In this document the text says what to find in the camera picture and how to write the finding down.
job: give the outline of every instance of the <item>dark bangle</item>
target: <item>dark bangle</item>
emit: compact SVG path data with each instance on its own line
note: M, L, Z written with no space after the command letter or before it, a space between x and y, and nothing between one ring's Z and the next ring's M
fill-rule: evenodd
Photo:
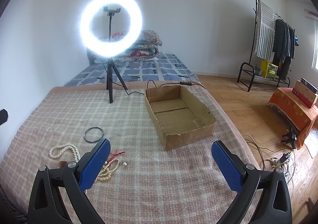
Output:
M101 132L102 132L101 137L100 137L98 140L96 140L96 141L89 141L89 140L86 139L86 134L87 134L90 130L92 130L92 129L98 129L98 130L101 130ZM99 142L99 141L101 140L101 138L103 138L103 137L104 137L104 131L103 131L103 129L100 128L100 127L91 127L91 128L89 128L88 130L86 130L86 132L85 132L85 134L84 134L84 140L87 141L88 143L96 143L96 142Z

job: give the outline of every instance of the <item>red box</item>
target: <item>red box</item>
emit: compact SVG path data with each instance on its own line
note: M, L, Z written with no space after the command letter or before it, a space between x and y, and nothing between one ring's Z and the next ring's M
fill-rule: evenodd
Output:
M309 100L304 97L304 95L302 93L300 93L299 91L297 91L296 89L293 88L293 93L299 97L301 99L301 101L303 101L309 108L312 108L314 106L314 104L312 104L311 102L309 102Z

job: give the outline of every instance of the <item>blue textured pad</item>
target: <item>blue textured pad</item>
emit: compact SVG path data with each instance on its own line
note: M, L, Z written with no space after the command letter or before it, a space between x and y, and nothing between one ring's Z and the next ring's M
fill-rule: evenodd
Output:
M217 142L213 143L211 152L230 189L239 193L243 188L242 175L239 170Z
M86 189L90 189L101 171L103 164L107 160L110 154L110 142L105 140L95 154L91 157L91 160L86 164L85 168L81 171L79 179L79 187L82 192Z

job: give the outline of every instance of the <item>box on table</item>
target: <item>box on table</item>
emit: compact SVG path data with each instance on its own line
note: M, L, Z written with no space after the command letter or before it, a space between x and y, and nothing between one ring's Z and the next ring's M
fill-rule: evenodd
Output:
M302 93L300 93L298 90L296 90L295 88L293 88L293 93L300 98L301 101L303 101L305 103L305 105L307 105L309 108L312 108L314 106L314 104L312 104L311 102L308 101L308 99L306 97L304 97L304 95Z
M308 87L306 87L303 83L301 83L299 80L296 81L295 89L302 93L302 95L307 98L307 100L314 104L317 102L318 95L314 94Z
M214 133L216 120L195 95L182 86L145 90L145 102L165 150L199 141Z
M263 70L261 76L264 78L275 79L278 66L270 63L269 61L262 60L260 68Z
M307 80L301 78L300 82L309 88L314 94L317 94L318 89L314 85L310 84Z

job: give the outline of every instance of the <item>floral tablecloth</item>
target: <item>floral tablecloth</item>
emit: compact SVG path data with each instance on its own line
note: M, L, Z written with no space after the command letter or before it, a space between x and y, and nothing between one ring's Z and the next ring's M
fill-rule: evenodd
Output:
M308 108L303 101L292 93L292 88L280 87L271 96L268 105L276 105L299 130L296 146L300 149L312 128L318 129L318 108Z

